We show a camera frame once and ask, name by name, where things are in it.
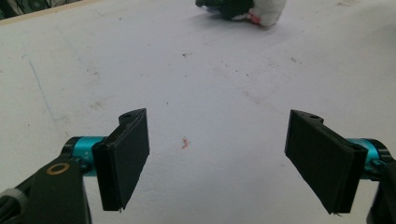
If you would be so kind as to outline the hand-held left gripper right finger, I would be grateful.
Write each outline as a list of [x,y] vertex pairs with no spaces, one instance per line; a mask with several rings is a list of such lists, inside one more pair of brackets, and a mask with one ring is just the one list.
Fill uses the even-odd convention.
[[324,125],[324,119],[290,112],[285,154],[330,214],[351,210],[368,150]]

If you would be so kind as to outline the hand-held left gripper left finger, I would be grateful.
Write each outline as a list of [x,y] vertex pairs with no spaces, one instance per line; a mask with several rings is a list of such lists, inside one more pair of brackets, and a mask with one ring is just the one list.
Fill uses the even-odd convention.
[[147,109],[119,116],[119,126],[92,148],[102,206],[124,209],[149,156]]

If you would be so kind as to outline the white foam board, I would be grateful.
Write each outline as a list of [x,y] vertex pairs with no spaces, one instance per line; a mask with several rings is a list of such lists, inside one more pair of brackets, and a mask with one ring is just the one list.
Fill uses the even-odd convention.
[[0,26],[0,191],[137,108],[148,161],[121,212],[86,179],[93,224],[365,224],[375,182],[331,215],[284,146],[297,109],[396,156],[396,0],[288,0],[270,28],[193,0],[102,0]]

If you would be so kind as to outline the wooden table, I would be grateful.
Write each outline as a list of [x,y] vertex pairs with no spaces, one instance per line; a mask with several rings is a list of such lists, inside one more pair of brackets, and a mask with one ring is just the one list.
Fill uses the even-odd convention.
[[52,8],[40,10],[37,12],[29,13],[29,14],[19,15],[17,17],[13,17],[10,19],[0,20],[0,26],[9,25],[9,24],[12,24],[15,22],[20,22],[20,21],[26,21],[26,20],[38,18],[41,16],[51,15],[51,14],[59,13],[59,12],[66,11],[66,10],[69,10],[72,8],[85,7],[85,6],[100,2],[100,1],[102,1],[102,0],[81,0],[81,1],[77,1],[75,3],[62,5],[59,7],[52,7]]

